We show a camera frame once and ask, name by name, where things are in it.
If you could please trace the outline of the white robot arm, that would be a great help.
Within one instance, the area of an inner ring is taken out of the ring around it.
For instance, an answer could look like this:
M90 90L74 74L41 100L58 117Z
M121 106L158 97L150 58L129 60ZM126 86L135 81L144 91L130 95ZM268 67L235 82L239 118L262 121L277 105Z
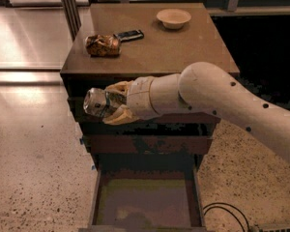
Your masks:
M197 62L180 73L138 77L106 90L127 97L104 120L108 125L203 112L248 131L290 164L290 111L256 97L214 64Z

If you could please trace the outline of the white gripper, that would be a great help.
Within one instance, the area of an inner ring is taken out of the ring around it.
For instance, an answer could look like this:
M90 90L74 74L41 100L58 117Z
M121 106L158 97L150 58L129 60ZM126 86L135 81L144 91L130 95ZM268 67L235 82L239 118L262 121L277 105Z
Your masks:
M152 107L150 88L154 78L138 77L134 82L120 81L105 88L109 97L127 97L127 105L120 105L114 113L103 118L107 125L118 126L135 122L139 119L149 120L158 117L158 113Z

